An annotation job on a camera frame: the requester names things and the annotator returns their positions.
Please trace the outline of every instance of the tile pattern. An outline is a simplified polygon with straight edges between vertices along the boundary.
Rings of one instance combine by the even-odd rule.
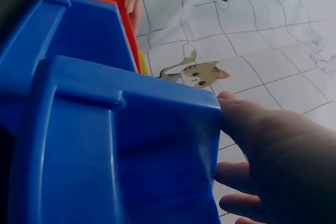
[[[185,45],[196,51],[194,62],[214,62],[230,77],[205,90],[223,90],[271,110],[293,110],[336,129],[336,8],[333,0],[144,0],[138,37],[147,51],[152,76],[180,63]],[[225,133],[218,161],[245,157]],[[216,202],[238,193],[214,184]],[[220,220],[239,217],[218,208]]]

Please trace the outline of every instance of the blue plastic part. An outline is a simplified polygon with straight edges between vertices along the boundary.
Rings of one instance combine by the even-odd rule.
[[[14,146],[9,224],[219,224],[221,121],[211,92],[42,60]]]
[[[39,60],[54,55],[135,71],[120,20],[105,2],[37,1],[0,53],[0,97],[26,95]]]

